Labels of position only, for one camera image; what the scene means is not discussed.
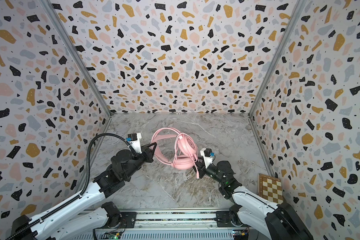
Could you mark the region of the pink headphones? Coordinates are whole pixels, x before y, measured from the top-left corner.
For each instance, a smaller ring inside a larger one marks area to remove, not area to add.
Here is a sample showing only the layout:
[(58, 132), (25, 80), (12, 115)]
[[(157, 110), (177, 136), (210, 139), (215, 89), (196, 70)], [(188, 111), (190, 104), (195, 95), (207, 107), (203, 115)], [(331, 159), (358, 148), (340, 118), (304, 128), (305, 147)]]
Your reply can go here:
[(188, 170), (193, 168), (198, 161), (198, 147), (194, 140), (187, 134), (180, 132), (175, 128), (161, 128), (157, 130), (153, 136), (151, 143), (159, 140), (175, 138), (173, 160), (169, 160), (161, 152), (159, 144), (157, 144), (155, 157), (165, 165), (169, 165), (178, 170)]

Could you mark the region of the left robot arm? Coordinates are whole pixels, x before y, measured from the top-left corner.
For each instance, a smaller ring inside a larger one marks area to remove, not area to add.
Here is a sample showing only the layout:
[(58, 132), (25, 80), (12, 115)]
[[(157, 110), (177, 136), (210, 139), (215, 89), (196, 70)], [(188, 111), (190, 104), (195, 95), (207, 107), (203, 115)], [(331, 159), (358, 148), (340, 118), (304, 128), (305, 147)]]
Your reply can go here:
[(143, 164), (152, 163), (157, 143), (119, 151), (111, 164), (93, 181), (88, 180), (77, 194), (53, 208), (31, 218), (21, 216), (14, 220), (10, 240), (68, 240), (89, 229), (100, 227), (125, 228), (128, 221), (112, 202), (102, 204), (93, 212), (80, 216), (88, 207), (102, 202), (129, 182)]

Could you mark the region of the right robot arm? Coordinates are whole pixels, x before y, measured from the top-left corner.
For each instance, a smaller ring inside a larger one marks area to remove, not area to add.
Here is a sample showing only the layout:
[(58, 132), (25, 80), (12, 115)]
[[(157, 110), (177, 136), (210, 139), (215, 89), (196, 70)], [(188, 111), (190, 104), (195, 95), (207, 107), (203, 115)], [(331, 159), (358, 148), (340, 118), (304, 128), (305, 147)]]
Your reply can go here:
[(218, 182), (219, 192), (234, 203), (227, 219), (218, 219), (219, 222), (251, 226), (270, 240), (313, 239), (290, 204), (276, 204), (252, 193), (235, 179), (228, 161), (208, 166), (203, 161), (197, 161), (194, 170), (200, 178), (210, 177)]

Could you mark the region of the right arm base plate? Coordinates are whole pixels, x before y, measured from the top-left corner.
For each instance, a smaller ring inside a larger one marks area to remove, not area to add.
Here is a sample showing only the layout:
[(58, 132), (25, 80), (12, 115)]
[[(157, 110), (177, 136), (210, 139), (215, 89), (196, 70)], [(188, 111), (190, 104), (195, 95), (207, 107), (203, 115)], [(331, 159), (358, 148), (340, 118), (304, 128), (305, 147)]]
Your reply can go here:
[(241, 227), (243, 225), (238, 214), (234, 211), (217, 211), (215, 221), (218, 228)]

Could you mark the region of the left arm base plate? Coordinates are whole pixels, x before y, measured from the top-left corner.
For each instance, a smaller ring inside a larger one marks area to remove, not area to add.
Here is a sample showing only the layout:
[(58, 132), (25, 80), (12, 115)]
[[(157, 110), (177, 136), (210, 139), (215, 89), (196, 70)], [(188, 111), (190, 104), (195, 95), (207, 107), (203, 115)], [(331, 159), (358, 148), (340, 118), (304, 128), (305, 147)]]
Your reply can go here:
[(121, 212), (109, 217), (103, 228), (133, 229), (135, 227), (137, 212)]

